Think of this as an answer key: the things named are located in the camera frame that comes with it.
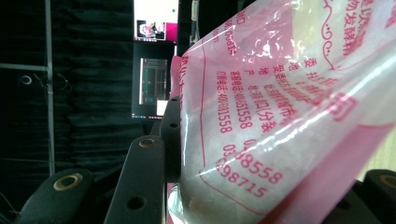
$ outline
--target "black fabric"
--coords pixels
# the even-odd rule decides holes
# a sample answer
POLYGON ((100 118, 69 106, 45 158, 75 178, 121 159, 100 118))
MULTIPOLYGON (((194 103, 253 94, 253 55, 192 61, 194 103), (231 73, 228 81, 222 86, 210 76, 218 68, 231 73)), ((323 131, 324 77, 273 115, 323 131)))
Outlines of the black fabric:
MULTIPOLYGON (((47 64, 44 2, 1 1, 0 63, 47 64)), ((131 119, 132 2, 51 1, 57 172, 100 175, 149 134, 153 121, 131 119)), ((0 191, 20 210, 49 176, 47 74, 0 69, 0 77, 0 191), (33 84, 21 84, 25 75, 33 84)), ((15 217, 1 203, 0 213, 15 217)))

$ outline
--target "pink packaging film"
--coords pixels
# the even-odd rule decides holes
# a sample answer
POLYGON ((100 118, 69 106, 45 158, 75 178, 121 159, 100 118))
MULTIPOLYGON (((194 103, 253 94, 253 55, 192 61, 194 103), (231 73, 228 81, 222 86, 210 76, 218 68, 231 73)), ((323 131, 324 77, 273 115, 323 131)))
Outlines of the pink packaging film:
POLYGON ((320 223, 394 126, 395 42, 396 0, 258 0, 175 58, 174 222, 320 223))

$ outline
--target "transparent plastic packaging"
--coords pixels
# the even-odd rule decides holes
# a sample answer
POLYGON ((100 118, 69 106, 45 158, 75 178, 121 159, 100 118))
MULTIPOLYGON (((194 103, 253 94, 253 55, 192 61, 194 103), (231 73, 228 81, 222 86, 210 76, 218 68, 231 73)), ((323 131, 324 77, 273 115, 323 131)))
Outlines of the transparent plastic packaging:
POLYGON ((181 223, 319 223, 396 121, 396 1, 258 0, 177 67, 181 223))

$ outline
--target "computer monitor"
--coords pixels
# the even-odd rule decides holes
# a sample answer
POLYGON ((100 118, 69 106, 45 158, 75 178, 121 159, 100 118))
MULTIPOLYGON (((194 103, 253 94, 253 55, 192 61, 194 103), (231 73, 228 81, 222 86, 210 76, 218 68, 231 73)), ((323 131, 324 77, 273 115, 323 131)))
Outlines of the computer monitor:
POLYGON ((134 0, 134 41, 176 44, 179 0, 134 0))

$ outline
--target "metal pole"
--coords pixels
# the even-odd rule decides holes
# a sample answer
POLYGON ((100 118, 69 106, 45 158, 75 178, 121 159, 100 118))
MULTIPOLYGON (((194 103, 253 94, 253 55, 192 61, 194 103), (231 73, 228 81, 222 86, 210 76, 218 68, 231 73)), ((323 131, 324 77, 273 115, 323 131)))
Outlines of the metal pole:
POLYGON ((37 72, 45 72, 47 70, 46 66, 15 64, 15 63, 0 63, 0 68, 28 70, 28 71, 37 71, 37 72))
POLYGON ((49 175, 55 174, 55 137, 53 123, 53 79, 52 79, 52 31, 50 0, 46 0, 47 77, 49 113, 49 175))

